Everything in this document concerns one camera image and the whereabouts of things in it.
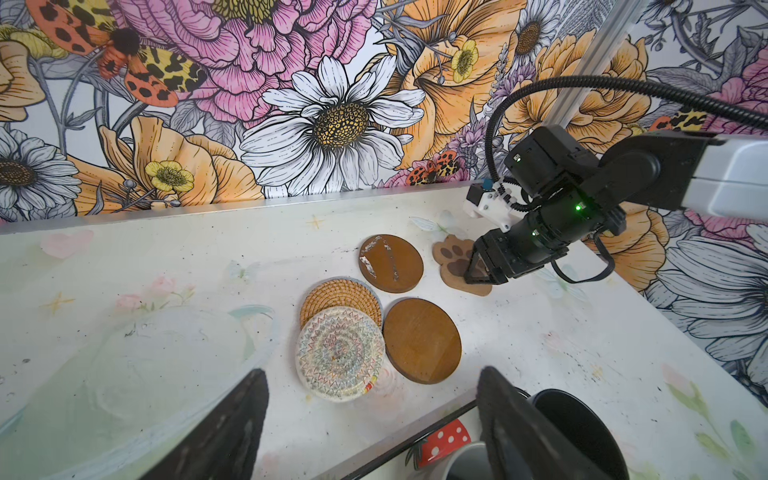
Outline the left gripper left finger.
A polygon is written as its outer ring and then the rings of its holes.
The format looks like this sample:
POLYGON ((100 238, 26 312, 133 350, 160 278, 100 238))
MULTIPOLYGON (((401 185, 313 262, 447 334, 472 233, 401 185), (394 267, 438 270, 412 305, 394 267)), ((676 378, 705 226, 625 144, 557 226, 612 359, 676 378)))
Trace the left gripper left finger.
POLYGON ((145 479, 249 479, 269 402, 266 373, 251 370, 145 479))

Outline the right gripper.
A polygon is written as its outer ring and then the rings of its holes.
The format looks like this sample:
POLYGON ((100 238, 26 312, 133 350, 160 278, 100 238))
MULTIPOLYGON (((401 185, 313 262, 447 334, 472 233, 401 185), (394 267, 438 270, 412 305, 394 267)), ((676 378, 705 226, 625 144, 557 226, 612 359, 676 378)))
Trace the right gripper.
POLYGON ((600 210, 593 217, 583 203, 572 210, 554 205, 539 207, 508 231, 493 229, 475 240, 463 278, 470 285, 501 285, 549 265, 569 284, 598 282, 613 273, 616 265, 599 235, 604 231, 618 235, 625 229, 626 212, 619 206, 600 210), (596 275, 576 279, 567 275, 557 260, 568 254, 572 243, 584 237, 592 239, 605 267, 596 275))

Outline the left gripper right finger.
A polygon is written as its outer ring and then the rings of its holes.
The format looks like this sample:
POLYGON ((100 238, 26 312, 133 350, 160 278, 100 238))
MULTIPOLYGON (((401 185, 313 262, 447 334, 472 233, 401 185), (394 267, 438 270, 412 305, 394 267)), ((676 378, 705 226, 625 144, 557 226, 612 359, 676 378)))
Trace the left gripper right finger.
POLYGON ((484 367, 476 403, 494 479, 606 479, 496 368, 484 367))

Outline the paw shaped wooden coaster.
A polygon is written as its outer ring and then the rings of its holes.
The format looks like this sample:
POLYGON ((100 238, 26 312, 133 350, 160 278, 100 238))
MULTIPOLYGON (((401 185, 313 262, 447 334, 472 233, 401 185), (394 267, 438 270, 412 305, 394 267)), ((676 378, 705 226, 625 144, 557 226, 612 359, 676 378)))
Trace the paw shaped wooden coaster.
POLYGON ((472 240, 448 235, 444 240, 433 245, 432 255, 440 266, 440 276, 446 286, 485 297, 492 291, 490 284, 468 284, 464 279, 464 274, 470 265, 473 246, 472 240))

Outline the scratched dark wooden coaster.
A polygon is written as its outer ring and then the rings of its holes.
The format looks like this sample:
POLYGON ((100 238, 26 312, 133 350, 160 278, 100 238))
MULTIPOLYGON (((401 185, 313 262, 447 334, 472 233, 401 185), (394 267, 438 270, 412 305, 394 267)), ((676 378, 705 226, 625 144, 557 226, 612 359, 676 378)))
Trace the scratched dark wooden coaster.
POLYGON ((366 239, 358 250, 358 266, 366 281, 393 294, 413 290, 424 274, 424 262, 417 249, 390 234, 366 239))

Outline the plain round wooden coaster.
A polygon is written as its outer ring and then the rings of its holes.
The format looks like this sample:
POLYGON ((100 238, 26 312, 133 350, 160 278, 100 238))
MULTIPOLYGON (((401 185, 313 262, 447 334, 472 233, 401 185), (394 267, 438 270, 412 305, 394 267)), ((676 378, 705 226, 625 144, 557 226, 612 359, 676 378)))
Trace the plain round wooden coaster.
POLYGON ((391 364, 415 383, 440 383, 461 361, 458 328, 443 309, 424 299, 396 302, 384 319, 383 337, 391 364))

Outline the multicolour braided coaster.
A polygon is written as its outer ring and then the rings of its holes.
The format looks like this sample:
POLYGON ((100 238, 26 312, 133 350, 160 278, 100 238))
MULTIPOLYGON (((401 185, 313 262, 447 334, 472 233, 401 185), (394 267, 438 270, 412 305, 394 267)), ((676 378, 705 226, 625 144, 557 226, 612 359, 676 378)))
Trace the multicolour braided coaster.
POLYGON ((301 329, 295 365, 311 393, 343 403, 373 388, 384 354, 384 338, 374 320, 358 309, 336 306, 314 315, 301 329))

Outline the woven rattan coaster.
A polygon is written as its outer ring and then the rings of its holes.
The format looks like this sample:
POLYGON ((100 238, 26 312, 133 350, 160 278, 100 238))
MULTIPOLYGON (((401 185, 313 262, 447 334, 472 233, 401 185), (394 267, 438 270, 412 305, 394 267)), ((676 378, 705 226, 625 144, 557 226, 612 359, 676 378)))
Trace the woven rattan coaster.
POLYGON ((299 313, 303 328, 316 314, 332 307, 351 307, 365 313, 379 328, 383 326, 383 308, 379 298, 365 284, 349 278, 334 278, 313 288, 305 297, 299 313))

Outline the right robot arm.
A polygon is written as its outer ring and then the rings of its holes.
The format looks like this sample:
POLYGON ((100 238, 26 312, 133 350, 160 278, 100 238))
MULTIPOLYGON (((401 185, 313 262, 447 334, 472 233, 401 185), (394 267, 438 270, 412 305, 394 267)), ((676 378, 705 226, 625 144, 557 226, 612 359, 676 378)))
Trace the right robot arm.
POLYGON ((468 212, 496 227, 474 242, 469 284, 500 285, 555 265, 584 237, 621 234, 624 202, 767 219, 767 141, 759 137, 662 130, 596 157, 563 128, 540 127, 504 164, 532 202, 516 205, 504 180, 471 186, 468 212))

